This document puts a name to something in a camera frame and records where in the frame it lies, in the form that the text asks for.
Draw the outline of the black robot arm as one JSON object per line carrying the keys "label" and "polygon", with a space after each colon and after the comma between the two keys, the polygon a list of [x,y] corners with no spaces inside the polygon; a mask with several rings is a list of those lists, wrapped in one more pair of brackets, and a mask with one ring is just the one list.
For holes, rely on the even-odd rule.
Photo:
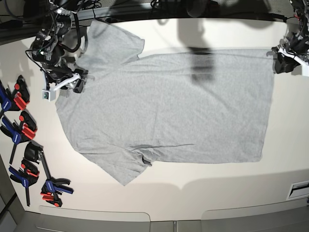
{"label": "black robot arm", "polygon": [[299,22],[299,30],[289,32],[279,45],[272,48],[275,54],[274,71],[277,74],[291,73],[301,68],[301,74],[309,75],[309,2],[291,0],[294,18]]}
{"label": "black robot arm", "polygon": [[[58,89],[72,89],[81,93],[88,71],[68,66],[65,53],[75,53],[81,47],[82,35],[77,13],[84,7],[84,0],[49,0],[49,12],[43,19],[41,30],[37,33],[26,54],[39,65],[43,73],[47,92]],[[77,45],[70,48],[63,44],[64,36],[71,30],[75,21]]]}

